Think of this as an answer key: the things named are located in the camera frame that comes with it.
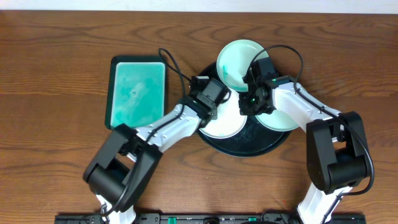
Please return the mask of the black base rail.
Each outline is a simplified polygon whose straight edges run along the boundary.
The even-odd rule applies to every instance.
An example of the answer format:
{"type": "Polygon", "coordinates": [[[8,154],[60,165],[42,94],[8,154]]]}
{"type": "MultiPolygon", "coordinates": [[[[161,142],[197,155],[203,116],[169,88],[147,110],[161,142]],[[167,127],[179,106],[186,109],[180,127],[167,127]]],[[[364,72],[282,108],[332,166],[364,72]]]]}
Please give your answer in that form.
{"type": "Polygon", "coordinates": [[[95,224],[95,223],[132,223],[132,224],[235,224],[235,223],[299,223],[299,216],[290,212],[270,210],[255,214],[161,214],[161,213],[123,213],[120,217],[98,214],[61,214],[55,217],[55,224],[95,224]]]}

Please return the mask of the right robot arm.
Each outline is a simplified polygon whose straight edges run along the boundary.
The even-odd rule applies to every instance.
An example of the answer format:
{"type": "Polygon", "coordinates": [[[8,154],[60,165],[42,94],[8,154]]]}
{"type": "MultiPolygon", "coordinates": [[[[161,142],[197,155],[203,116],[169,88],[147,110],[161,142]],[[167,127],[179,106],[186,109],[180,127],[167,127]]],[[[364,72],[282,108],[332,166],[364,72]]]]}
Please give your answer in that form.
{"type": "Polygon", "coordinates": [[[343,197],[371,189],[375,170],[359,114],[327,107],[296,78],[280,76],[269,57],[254,58],[243,82],[248,90],[239,96],[241,114],[288,117],[306,134],[312,183],[290,223],[326,223],[343,197]]]}

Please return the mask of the mint green plate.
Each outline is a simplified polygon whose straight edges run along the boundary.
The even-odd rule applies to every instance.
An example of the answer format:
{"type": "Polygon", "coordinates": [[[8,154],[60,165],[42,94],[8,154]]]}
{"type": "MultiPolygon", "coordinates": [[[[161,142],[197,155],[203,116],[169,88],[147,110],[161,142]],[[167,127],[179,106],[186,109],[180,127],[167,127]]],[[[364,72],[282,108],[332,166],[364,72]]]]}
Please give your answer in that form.
{"type": "Polygon", "coordinates": [[[295,91],[289,82],[272,89],[271,103],[275,110],[271,114],[255,115],[265,127],[274,131],[291,131],[298,127],[305,129],[313,112],[312,107],[295,91]]]}
{"type": "Polygon", "coordinates": [[[227,44],[218,55],[216,70],[220,80],[229,88],[247,92],[243,77],[252,59],[263,50],[263,46],[252,40],[235,40],[227,44]]]}

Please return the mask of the round black tray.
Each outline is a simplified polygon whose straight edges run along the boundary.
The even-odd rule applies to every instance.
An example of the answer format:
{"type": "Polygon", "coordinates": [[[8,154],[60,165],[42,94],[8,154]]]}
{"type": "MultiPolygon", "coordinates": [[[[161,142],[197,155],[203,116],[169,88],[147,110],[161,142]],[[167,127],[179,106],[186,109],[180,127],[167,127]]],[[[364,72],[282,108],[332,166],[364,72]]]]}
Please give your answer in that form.
{"type": "Polygon", "coordinates": [[[230,138],[216,139],[197,134],[209,146],[235,157],[256,157],[273,151],[291,134],[291,131],[274,131],[263,126],[255,116],[247,116],[246,124],[238,134],[230,138]]]}

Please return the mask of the white plate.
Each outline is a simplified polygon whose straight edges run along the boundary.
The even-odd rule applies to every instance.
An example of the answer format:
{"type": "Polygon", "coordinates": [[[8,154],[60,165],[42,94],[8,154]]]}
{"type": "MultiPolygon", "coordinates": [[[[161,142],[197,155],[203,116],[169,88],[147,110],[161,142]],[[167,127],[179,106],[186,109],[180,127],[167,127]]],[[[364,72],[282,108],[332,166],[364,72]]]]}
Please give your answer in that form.
{"type": "Polygon", "coordinates": [[[217,107],[217,118],[199,129],[205,136],[216,139],[230,138],[238,134],[246,124],[248,117],[241,115],[239,111],[239,94],[230,90],[229,99],[217,107]]]}

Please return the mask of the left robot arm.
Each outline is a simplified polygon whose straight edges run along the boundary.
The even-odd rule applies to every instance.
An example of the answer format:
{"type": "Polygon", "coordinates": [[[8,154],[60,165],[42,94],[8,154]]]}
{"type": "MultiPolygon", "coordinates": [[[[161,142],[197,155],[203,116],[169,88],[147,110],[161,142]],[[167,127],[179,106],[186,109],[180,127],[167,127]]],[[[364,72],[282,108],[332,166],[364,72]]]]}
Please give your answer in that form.
{"type": "Polygon", "coordinates": [[[98,223],[133,223],[134,204],[164,152],[217,118],[231,90],[215,78],[193,77],[190,92],[161,119],[137,128],[115,127],[83,173],[101,202],[98,223]]]}

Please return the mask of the rectangular dark green tray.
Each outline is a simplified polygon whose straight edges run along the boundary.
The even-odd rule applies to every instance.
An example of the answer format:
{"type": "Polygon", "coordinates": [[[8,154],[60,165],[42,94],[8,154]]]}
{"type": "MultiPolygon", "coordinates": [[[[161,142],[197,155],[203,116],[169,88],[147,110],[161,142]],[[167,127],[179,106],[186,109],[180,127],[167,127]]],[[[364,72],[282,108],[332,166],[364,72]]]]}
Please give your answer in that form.
{"type": "Polygon", "coordinates": [[[111,59],[104,124],[114,129],[146,126],[165,115],[167,71],[155,55],[117,55],[111,59]]]}

